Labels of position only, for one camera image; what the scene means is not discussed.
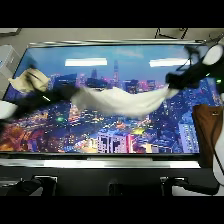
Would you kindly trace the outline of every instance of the brown cloth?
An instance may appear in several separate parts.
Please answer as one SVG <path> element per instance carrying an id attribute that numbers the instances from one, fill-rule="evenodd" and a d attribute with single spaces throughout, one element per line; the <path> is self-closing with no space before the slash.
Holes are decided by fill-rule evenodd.
<path id="1" fill-rule="evenodd" d="M 213 166 L 214 149 L 211 139 L 213 139 L 215 146 L 222 130 L 222 114 L 222 106 L 212 107 L 207 104 L 201 104 L 193 107 L 192 117 L 198 137 L 199 164 L 201 167 L 212 168 Z"/>

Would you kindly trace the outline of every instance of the sky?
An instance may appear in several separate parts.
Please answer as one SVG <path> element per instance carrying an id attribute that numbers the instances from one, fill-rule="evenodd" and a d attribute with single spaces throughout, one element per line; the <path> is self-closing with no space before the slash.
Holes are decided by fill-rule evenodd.
<path id="1" fill-rule="evenodd" d="M 200 47 L 201 55 L 207 47 Z M 37 68 L 46 76 L 55 73 L 62 75 L 82 74 L 91 76 L 97 69 L 101 76 L 113 78 L 114 61 L 118 61 L 120 80 L 156 80 L 165 82 L 168 72 L 174 72 L 178 66 L 150 67 L 149 61 L 165 58 L 188 58 L 183 45 L 120 45 L 120 46 L 74 46 L 52 48 L 30 48 L 24 54 L 23 60 L 16 72 L 19 76 L 28 67 L 29 56 L 37 62 Z M 67 67 L 66 59 L 106 58 L 106 66 Z"/>

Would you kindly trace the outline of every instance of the green led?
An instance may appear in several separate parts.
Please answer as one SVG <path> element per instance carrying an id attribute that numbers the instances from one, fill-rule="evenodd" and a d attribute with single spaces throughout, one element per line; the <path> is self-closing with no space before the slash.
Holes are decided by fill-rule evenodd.
<path id="1" fill-rule="evenodd" d="M 63 121 L 63 120 L 64 120 L 63 117 L 58 117 L 58 118 L 57 118 L 57 121 L 59 121 L 59 122 L 61 122 L 61 121 Z"/>

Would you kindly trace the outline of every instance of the screen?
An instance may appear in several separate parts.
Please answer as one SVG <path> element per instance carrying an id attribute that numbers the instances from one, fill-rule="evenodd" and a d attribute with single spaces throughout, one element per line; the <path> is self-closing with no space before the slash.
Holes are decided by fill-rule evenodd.
<path id="1" fill-rule="evenodd" d="M 199 47 L 203 56 L 207 47 Z M 121 88 L 131 94 L 163 88 L 168 72 L 180 65 L 150 66 L 151 60 L 188 59 L 184 45 L 72 46 L 27 49 L 14 75 L 28 69 L 29 58 L 50 78 L 48 89 L 70 83 L 78 87 Z M 65 66 L 67 59 L 106 58 L 107 65 Z M 10 85 L 5 101 L 26 96 Z M 192 120 L 197 104 L 219 106 L 213 79 L 198 89 L 180 91 L 141 119 L 104 116 L 100 111 L 79 111 L 62 102 L 35 111 L 8 125 L 1 136 L 1 151 L 41 153 L 198 153 Z"/>

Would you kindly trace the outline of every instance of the gray floor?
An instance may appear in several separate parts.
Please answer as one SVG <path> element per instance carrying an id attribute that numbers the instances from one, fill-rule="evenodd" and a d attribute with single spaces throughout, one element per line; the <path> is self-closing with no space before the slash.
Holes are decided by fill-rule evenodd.
<path id="1" fill-rule="evenodd" d="M 22 28 L 17 36 L 0 37 L 0 45 L 10 44 L 22 56 L 27 44 L 63 40 L 154 39 L 157 28 Z M 185 39 L 209 39 L 224 28 L 189 28 Z M 161 32 L 180 38 L 179 28 L 162 28 Z"/>

